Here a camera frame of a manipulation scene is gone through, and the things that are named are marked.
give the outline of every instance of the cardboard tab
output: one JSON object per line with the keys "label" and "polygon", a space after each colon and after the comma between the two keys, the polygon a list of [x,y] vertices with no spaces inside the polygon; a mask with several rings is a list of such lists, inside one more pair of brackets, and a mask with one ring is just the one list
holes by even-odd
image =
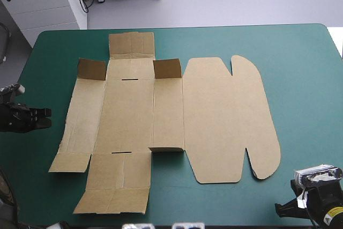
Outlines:
{"label": "cardboard tab", "polygon": [[180,60],[154,60],[155,79],[182,78]]}
{"label": "cardboard tab", "polygon": [[49,172],[84,173],[87,170],[91,154],[85,153],[58,153]]}
{"label": "cardboard tab", "polygon": [[155,58],[155,42],[152,32],[127,32],[109,35],[111,59]]}
{"label": "cardboard tab", "polygon": [[105,80],[106,63],[105,61],[80,58],[77,76],[82,79]]}

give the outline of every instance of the cardboard flap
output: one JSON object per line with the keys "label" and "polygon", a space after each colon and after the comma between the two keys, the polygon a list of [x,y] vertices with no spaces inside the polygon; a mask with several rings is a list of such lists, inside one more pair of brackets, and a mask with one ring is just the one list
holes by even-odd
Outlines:
{"label": "cardboard flap", "polygon": [[84,173],[87,170],[91,154],[58,153],[50,167],[51,172]]}
{"label": "cardboard flap", "polygon": [[94,153],[144,152],[151,146],[153,80],[109,80]]}
{"label": "cardboard flap", "polygon": [[115,59],[108,63],[108,80],[154,79],[151,58]]}
{"label": "cardboard flap", "polygon": [[231,77],[229,70],[219,57],[191,58],[184,72],[183,78],[217,78]]}
{"label": "cardboard flap", "polygon": [[200,183],[237,182],[241,178],[245,146],[239,144],[233,87],[220,58],[189,61],[183,77],[184,137]]}
{"label": "cardboard flap", "polygon": [[[89,158],[89,155],[93,153],[105,85],[106,82],[103,80],[76,79],[58,154],[65,153],[62,156],[75,158],[87,154]],[[84,172],[87,165],[88,161],[83,166],[85,169],[80,169],[77,161],[56,156],[50,172]]]}
{"label": "cardboard flap", "polygon": [[74,214],[119,214],[124,212],[145,214],[149,188],[86,190]]}
{"label": "cardboard flap", "polygon": [[150,152],[95,154],[74,213],[145,213],[150,177]]}
{"label": "cardboard flap", "polygon": [[106,63],[105,61],[80,58],[77,76],[82,79],[105,80]]}
{"label": "cardboard flap", "polygon": [[182,78],[180,60],[154,60],[155,79]]}
{"label": "cardboard flap", "polygon": [[150,176],[150,152],[94,154],[86,189],[147,188]]}
{"label": "cardboard flap", "polygon": [[272,175],[281,160],[280,144],[259,71],[242,56],[231,58],[235,95],[239,100],[240,139],[259,179]]}
{"label": "cardboard flap", "polygon": [[155,57],[152,32],[127,32],[109,35],[109,51],[112,59]]}
{"label": "cardboard flap", "polygon": [[156,79],[154,90],[153,152],[182,151],[183,98],[182,79]]}

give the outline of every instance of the cardboard panel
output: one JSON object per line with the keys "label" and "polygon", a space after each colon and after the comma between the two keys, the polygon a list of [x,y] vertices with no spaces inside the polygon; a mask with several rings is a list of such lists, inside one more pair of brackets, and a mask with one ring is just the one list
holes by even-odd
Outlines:
{"label": "cardboard panel", "polygon": [[185,148],[200,183],[239,181],[246,149],[259,179],[280,163],[260,74],[244,57],[232,67],[233,76],[219,58],[193,58],[183,77]]}
{"label": "cardboard panel", "polygon": [[110,60],[107,79],[154,79],[152,62],[152,58]]}
{"label": "cardboard panel", "polygon": [[78,65],[78,78],[91,80],[106,79],[106,63],[105,61],[95,61],[80,58]]}
{"label": "cardboard panel", "polygon": [[94,154],[74,213],[145,213],[150,178],[150,152]]}
{"label": "cardboard panel", "polygon": [[149,188],[86,190],[74,214],[119,214],[123,212],[145,214]]}
{"label": "cardboard panel", "polygon": [[181,65],[178,58],[155,60],[153,62],[155,79],[182,78]]}
{"label": "cardboard panel", "polygon": [[144,152],[151,146],[153,80],[109,80],[94,153]]}
{"label": "cardboard panel", "polygon": [[181,78],[155,80],[153,121],[151,151],[184,150]]}
{"label": "cardboard panel", "polygon": [[124,153],[92,155],[86,189],[123,188],[124,157]]}
{"label": "cardboard panel", "polygon": [[262,79],[244,57],[233,56],[231,63],[239,100],[240,141],[247,147],[255,176],[265,179],[278,168],[281,152]]}
{"label": "cardboard panel", "polygon": [[110,58],[142,58],[155,56],[152,32],[127,32],[109,35]]}
{"label": "cardboard panel", "polygon": [[145,214],[149,188],[116,189],[106,213],[123,212]]}
{"label": "cardboard panel", "polygon": [[70,101],[63,138],[58,153],[79,153],[56,157],[50,172],[84,172],[93,153],[106,82],[77,79]]}
{"label": "cardboard panel", "polygon": [[126,153],[124,160],[124,187],[149,188],[151,177],[151,152]]}
{"label": "cardboard panel", "polygon": [[220,58],[189,61],[183,76],[185,148],[200,183],[241,178],[245,146],[239,144],[233,87]]}

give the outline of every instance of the white drawer cabinet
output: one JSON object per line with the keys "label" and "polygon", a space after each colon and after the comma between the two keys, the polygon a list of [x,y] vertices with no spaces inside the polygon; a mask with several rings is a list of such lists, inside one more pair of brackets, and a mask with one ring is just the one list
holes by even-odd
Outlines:
{"label": "white drawer cabinet", "polygon": [[79,0],[1,0],[33,47],[41,32],[87,29]]}
{"label": "white drawer cabinet", "polygon": [[31,28],[31,29],[22,29],[21,32],[23,33],[27,42],[31,46],[33,46],[39,34],[41,34],[41,32],[57,31],[57,30],[64,30],[64,29],[79,29],[79,26],[75,22],[75,23],[57,24],[57,25],[50,25],[50,26]]}

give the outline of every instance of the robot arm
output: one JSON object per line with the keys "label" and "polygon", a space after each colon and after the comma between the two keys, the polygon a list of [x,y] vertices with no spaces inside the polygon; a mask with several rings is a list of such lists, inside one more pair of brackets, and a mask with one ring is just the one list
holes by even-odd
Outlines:
{"label": "robot arm", "polygon": [[0,89],[0,131],[24,133],[51,127],[51,109],[29,108],[14,103],[16,96],[23,94],[24,87],[16,83]]}

